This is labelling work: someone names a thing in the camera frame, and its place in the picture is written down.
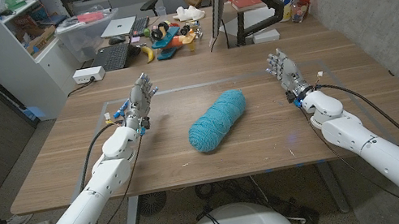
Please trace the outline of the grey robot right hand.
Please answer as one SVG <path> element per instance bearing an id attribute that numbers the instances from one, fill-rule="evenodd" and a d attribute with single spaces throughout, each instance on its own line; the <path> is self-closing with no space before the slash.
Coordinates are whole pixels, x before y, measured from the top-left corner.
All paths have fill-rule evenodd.
<path id="1" fill-rule="evenodd" d="M 308 93 L 311 93 L 312 86 L 304 80 L 302 72 L 288 55 L 279 49 L 275 52 L 275 54 L 268 55 L 266 72 L 275 76 L 281 84 L 289 103 L 302 101 Z"/>

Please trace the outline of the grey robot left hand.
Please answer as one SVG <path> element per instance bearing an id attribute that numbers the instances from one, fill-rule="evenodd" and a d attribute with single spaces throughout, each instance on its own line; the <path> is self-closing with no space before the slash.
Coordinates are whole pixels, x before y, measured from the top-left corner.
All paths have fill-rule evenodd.
<path id="1" fill-rule="evenodd" d="M 157 90 L 158 87 L 152 87 L 152 82 L 147 74 L 143 73 L 137 79 L 130 91 L 125 126 L 135 130 L 150 128 L 150 118 L 148 117 L 150 102 Z"/>

